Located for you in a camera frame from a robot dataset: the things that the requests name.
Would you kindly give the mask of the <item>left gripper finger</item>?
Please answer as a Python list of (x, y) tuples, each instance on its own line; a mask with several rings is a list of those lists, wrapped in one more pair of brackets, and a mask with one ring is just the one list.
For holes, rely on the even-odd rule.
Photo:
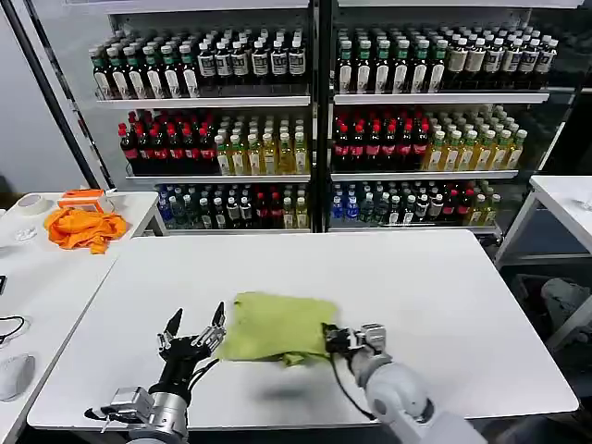
[(193, 341), (194, 345), (219, 345), (226, 336), (226, 310), (225, 303), (220, 302), (217, 306), (211, 325)]
[(157, 334), (159, 351), (164, 352), (171, 347), (172, 340), (177, 336), (183, 314), (183, 309), (179, 308), (175, 314), (167, 321), (162, 333)]

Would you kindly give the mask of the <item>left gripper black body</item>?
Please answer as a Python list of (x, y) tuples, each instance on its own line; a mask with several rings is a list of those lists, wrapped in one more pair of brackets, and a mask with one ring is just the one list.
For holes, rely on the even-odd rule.
[(165, 367), (156, 383), (157, 392), (191, 394), (196, 383), (217, 363), (207, 345), (193, 345), (193, 337), (172, 339), (159, 350)]

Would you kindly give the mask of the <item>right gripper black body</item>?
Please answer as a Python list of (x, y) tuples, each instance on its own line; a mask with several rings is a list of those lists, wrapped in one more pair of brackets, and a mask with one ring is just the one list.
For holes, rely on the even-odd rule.
[(328, 354), (350, 354), (356, 346), (355, 331), (349, 327), (323, 325), (323, 336)]

